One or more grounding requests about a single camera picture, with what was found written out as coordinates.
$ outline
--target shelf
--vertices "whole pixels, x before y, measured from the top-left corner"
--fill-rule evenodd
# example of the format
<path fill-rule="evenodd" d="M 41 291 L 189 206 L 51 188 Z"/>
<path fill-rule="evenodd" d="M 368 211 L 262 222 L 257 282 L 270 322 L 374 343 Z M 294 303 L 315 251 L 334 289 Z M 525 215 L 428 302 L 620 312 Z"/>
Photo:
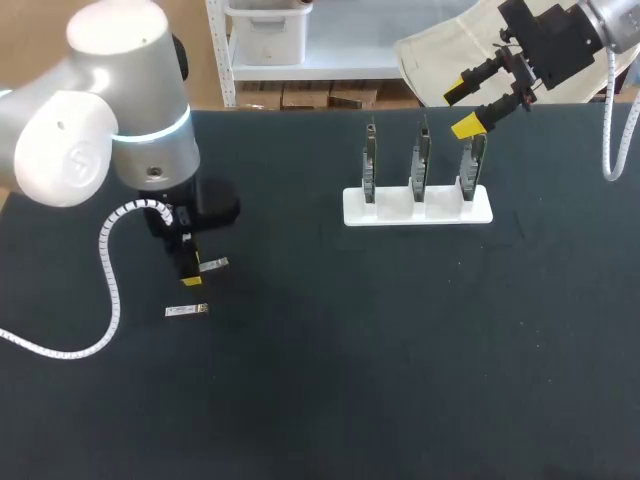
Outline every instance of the shelf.
<path fill-rule="evenodd" d="M 396 61 L 395 42 L 459 15 L 472 2 L 451 3 L 453 5 L 363 8 L 358 4 L 318 1 L 310 14 L 307 60 L 304 64 L 246 65 L 242 53 L 236 51 L 235 32 L 232 32 L 229 52 L 234 79 L 260 81 L 401 78 Z"/>

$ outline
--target white cable bundle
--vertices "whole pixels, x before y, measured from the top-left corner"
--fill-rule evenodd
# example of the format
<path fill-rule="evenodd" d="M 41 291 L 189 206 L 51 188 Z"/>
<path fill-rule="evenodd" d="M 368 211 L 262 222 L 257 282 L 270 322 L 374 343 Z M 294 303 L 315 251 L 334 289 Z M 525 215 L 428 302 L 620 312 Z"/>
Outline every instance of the white cable bundle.
<path fill-rule="evenodd" d="M 86 358 L 106 347 L 116 334 L 118 324 L 120 323 L 120 294 L 118 293 L 118 285 L 113 274 L 113 269 L 111 268 L 111 260 L 109 259 L 109 235 L 111 234 L 111 229 L 115 223 L 120 220 L 120 218 L 127 213 L 140 208 L 153 208 L 160 213 L 162 219 L 167 225 L 171 225 L 173 223 L 173 217 L 169 208 L 165 204 L 155 200 L 136 200 L 135 202 L 129 202 L 118 208 L 105 220 L 102 225 L 102 229 L 100 230 L 99 252 L 100 260 L 102 261 L 102 268 L 104 269 L 104 275 L 109 287 L 109 295 L 111 296 L 111 322 L 109 322 L 109 328 L 107 328 L 106 333 L 98 343 L 77 352 L 61 352 L 59 350 L 41 347 L 40 345 L 36 345 L 35 343 L 20 338 L 3 329 L 0 329 L 0 338 L 4 338 L 5 340 L 13 342 L 16 345 L 26 348 L 38 355 L 42 355 L 43 357 L 55 358 L 58 360 L 78 360 Z"/>
<path fill-rule="evenodd" d="M 607 97 L 604 106 L 604 131 L 602 137 L 602 173 L 604 178 L 610 182 L 615 182 L 622 172 L 624 171 L 624 165 L 627 161 L 627 154 L 629 153 L 629 146 L 631 145 L 631 137 L 633 137 L 633 131 L 636 128 L 636 122 L 640 115 L 640 92 L 636 96 L 636 99 L 631 106 L 629 117 L 627 117 L 627 124 L 624 127 L 622 133 L 622 140 L 620 142 L 620 150 L 618 150 L 618 159 L 616 166 L 611 171 L 611 118 L 613 116 L 613 94 L 616 84 L 616 55 L 611 50 L 607 49 L 607 58 L 609 60 L 609 72 L 607 78 Z"/>

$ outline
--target white stand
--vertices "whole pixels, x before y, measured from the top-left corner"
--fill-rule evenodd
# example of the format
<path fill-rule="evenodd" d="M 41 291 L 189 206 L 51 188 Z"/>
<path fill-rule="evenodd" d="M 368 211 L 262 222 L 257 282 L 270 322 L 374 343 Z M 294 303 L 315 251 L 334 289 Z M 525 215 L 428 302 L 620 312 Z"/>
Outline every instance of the white stand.
<path fill-rule="evenodd" d="M 478 185 L 473 202 L 465 202 L 460 178 L 455 185 L 427 186 L 424 202 L 413 199 L 411 179 L 406 187 L 376 187 L 376 203 L 364 201 L 364 191 L 347 188 L 343 195 L 344 223 L 349 227 L 382 225 L 460 225 L 491 223 L 487 190 Z"/>

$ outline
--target white storage box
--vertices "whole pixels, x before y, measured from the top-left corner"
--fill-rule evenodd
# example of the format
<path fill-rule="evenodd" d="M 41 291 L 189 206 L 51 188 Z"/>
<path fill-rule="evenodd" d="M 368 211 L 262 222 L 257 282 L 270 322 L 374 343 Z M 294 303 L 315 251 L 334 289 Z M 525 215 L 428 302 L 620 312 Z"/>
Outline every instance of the white storage box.
<path fill-rule="evenodd" d="M 229 0 L 237 49 L 247 65 L 304 63 L 312 3 L 300 0 Z"/>

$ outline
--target black tabletop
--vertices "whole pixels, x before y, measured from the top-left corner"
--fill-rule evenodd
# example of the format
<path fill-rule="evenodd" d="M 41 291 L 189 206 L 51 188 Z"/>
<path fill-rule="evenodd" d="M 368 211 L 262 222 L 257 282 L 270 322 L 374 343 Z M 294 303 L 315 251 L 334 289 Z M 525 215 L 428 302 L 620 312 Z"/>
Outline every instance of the black tabletop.
<path fill-rule="evenodd" d="M 406 183 L 425 112 L 430 183 L 453 182 L 467 112 L 428 109 L 375 113 L 379 185 Z M 538 107 L 490 135 L 491 225 L 378 229 L 341 209 L 371 113 L 196 113 L 204 173 L 243 202 L 199 237 L 230 268 L 188 290 L 142 216 L 122 220 L 114 342 L 71 363 L 0 343 L 0 477 L 640 477 L 640 140 L 606 182 L 602 113 Z M 113 177 L 74 209 L 10 197 L 1 326 L 95 342 L 98 231 L 132 198 Z M 164 318 L 203 298 L 208 317 Z"/>

